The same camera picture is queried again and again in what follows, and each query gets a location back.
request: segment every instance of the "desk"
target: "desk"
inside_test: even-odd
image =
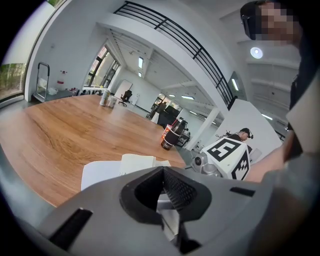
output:
[[[0,143],[14,170],[39,196],[59,206],[81,190],[84,165],[120,161],[123,154],[185,163],[161,147],[163,128],[98,95],[48,101],[0,121]]]

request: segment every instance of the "person's arm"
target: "person's arm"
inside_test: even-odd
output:
[[[288,131],[283,144],[256,164],[253,164],[244,180],[247,182],[261,182],[267,172],[283,169],[291,150],[294,135],[295,133],[292,130]]]

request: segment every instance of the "black and white square pattern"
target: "black and white square pattern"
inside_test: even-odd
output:
[[[235,142],[229,139],[222,139],[219,143],[215,144],[207,152],[218,162],[228,157],[233,151],[235,151],[241,143]]]
[[[232,179],[243,180],[247,175],[248,171],[249,171],[249,159],[248,159],[247,151],[245,151],[240,161],[231,172]]]

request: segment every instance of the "gray floor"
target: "gray floor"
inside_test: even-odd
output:
[[[0,109],[0,122],[3,122],[6,118],[9,118],[10,116],[22,111],[27,107],[39,103],[40,102],[38,101],[27,102],[25,100],[21,100],[8,105]],[[147,111],[131,104],[128,104],[126,109],[144,118],[148,114]],[[186,165],[190,165],[191,159],[193,155],[195,155],[195,152],[190,152],[179,146],[176,148]],[[54,209],[51,204],[43,200],[22,181],[22,179],[13,170],[12,166],[8,162],[2,147],[0,147],[0,186],[13,214],[28,222],[35,228]]]

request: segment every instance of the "table top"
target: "table top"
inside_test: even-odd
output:
[[[53,206],[80,192],[84,165],[93,161],[120,161],[123,154],[136,154],[185,166],[175,147],[161,147],[161,126],[122,105],[100,106],[100,99],[57,99],[0,122],[0,143],[10,164]]]

